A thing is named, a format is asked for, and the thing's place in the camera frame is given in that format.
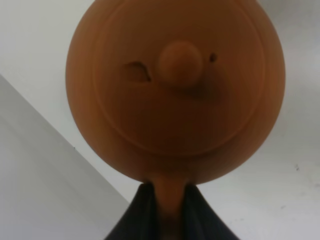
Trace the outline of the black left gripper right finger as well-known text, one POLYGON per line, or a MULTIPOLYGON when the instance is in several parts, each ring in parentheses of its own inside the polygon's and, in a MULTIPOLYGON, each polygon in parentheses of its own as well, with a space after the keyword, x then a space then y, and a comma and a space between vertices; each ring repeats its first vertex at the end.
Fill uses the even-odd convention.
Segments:
POLYGON ((176 240, 238 240, 239 237, 210 207, 200 190, 192 184, 175 186, 177 205, 176 240))

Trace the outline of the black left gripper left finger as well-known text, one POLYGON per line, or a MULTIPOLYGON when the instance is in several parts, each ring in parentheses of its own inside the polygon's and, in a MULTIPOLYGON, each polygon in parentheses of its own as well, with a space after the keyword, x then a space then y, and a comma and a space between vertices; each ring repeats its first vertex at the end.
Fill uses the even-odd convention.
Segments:
POLYGON ((154 187, 143 183, 121 219, 105 240, 159 240, 154 187))

